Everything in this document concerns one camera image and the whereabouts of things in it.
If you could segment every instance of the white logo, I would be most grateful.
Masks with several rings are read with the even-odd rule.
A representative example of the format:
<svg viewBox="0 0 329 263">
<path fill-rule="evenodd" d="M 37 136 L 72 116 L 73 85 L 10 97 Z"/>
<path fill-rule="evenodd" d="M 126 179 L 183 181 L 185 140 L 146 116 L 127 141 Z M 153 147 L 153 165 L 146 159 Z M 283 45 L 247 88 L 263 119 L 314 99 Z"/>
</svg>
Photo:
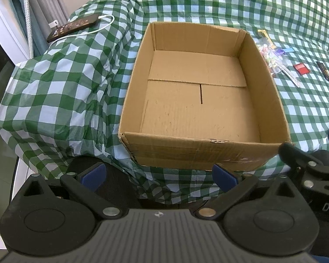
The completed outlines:
<svg viewBox="0 0 329 263">
<path fill-rule="evenodd" d="M 154 213 L 154 215 L 155 215 L 156 217 L 162 217 L 164 214 L 163 214 L 163 212 L 161 212 L 161 211 L 157 211 L 157 212 Z"/>
</svg>

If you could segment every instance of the metal screw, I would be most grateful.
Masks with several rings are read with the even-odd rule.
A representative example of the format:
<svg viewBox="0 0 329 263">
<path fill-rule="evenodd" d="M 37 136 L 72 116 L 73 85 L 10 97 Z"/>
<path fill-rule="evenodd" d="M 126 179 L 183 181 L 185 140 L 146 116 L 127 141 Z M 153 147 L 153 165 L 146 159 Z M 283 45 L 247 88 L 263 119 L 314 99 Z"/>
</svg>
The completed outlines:
<svg viewBox="0 0 329 263">
<path fill-rule="evenodd" d="M 198 211 L 200 216 L 203 217 L 212 217 L 216 214 L 216 211 L 214 209 L 210 209 L 210 208 L 202 208 Z"/>
<path fill-rule="evenodd" d="M 115 208 L 113 206 L 109 207 L 109 208 L 104 208 L 102 210 L 102 213 L 105 215 L 105 216 L 117 216 L 119 215 L 121 211 L 118 209 L 118 208 Z"/>
<path fill-rule="evenodd" d="M 308 165 L 310 165 L 311 167 L 315 167 L 317 163 L 315 163 L 314 161 L 309 161 Z"/>
<path fill-rule="evenodd" d="M 304 186 L 306 187 L 306 188 L 312 188 L 313 187 L 313 182 L 311 181 L 311 180 L 306 180 L 306 181 L 304 181 Z"/>
</svg>

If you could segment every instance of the gray ribbed panel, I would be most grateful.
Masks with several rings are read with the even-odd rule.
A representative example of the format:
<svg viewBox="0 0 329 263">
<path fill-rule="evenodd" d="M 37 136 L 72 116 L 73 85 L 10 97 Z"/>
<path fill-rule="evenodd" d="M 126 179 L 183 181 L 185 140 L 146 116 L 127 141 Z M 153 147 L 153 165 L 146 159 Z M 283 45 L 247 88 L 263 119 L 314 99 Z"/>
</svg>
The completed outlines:
<svg viewBox="0 0 329 263">
<path fill-rule="evenodd" d="M 156 212 L 130 210 L 122 219 L 104 221 L 91 240 L 67 254 L 29 258 L 10 253 L 1 262 L 316 263 L 307 254 L 284 259 L 249 254 L 228 241 L 215 222 L 196 219 L 189 210 L 163 210 L 160 217 Z"/>
</svg>

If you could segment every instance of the open cardboard box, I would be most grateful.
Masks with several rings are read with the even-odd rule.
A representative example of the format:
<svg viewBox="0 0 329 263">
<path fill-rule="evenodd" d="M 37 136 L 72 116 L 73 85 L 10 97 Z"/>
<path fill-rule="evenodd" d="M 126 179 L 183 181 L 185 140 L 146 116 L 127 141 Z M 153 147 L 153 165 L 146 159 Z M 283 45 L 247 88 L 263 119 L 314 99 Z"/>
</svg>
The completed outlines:
<svg viewBox="0 0 329 263">
<path fill-rule="evenodd" d="M 251 171 L 290 141 L 273 78 L 242 29 L 148 25 L 118 137 L 140 165 Z"/>
</svg>

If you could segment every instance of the red packet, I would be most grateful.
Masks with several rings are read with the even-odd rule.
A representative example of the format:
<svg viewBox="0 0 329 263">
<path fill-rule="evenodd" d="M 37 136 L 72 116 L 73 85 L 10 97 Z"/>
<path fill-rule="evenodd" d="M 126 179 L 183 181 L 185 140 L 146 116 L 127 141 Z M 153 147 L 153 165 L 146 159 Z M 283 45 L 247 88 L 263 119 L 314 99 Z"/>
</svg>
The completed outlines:
<svg viewBox="0 0 329 263">
<path fill-rule="evenodd" d="M 307 74 L 310 73 L 311 71 L 306 67 L 306 65 L 304 65 L 303 63 L 299 63 L 294 65 L 294 68 L 296 69 L 296 71 L 298 73 L 300 73 L 301 75 L 303 74 Z"/>
</svg>

